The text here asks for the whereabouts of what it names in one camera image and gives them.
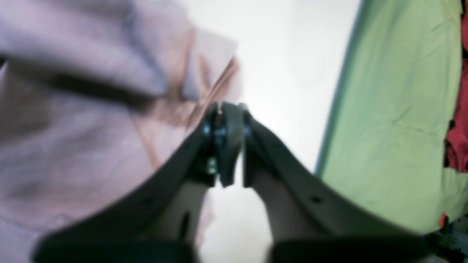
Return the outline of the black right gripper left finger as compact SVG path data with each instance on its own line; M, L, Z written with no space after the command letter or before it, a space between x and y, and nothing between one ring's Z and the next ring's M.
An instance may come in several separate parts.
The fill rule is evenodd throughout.
M200 124L147 181L108 208L38 243L34 263L195 263L205 194L234 183L241 109L211 104Z

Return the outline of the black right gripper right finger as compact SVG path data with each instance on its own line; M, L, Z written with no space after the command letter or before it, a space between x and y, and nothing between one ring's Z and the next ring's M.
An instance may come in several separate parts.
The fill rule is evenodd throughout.
M268 263L419 263L421 239L359 208L312 175L241 105L244 186L265 205Z

